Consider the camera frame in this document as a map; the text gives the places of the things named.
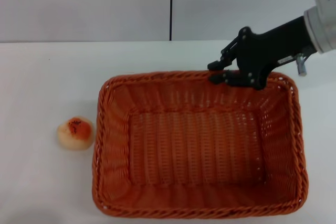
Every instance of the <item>white table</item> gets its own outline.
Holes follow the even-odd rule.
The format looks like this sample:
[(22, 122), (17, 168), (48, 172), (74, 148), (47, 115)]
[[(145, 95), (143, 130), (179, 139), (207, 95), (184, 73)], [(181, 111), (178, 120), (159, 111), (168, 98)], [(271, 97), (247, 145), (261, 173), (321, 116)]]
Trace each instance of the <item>white table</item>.
[[(187, 223), (103, 215), (91, 198), (91, 157), (61, 149), (56, 127), (83, 115), (95, 121), (98, 92), (133, 72), (205, 69), (228, 41), (0, 44), (0, 223)], [(300, 90), (309, 197), (278, 217), (208, 223), (336, 223), (336, 55), (315, 55), (308, 75), (278, 69)], [(192, 220), (189, 223), (203, 223)]]

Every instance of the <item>woven texture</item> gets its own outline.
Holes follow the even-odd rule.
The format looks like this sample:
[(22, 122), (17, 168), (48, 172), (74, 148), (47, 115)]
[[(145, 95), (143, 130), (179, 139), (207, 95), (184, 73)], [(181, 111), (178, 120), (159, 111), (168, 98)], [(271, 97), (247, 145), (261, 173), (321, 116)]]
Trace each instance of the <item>woven texture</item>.
[(105, 214), (238, 218), (306, 201), (298, 90), (213, 85), (207, 71), (119, 76), (99, 94), (93, 199)]

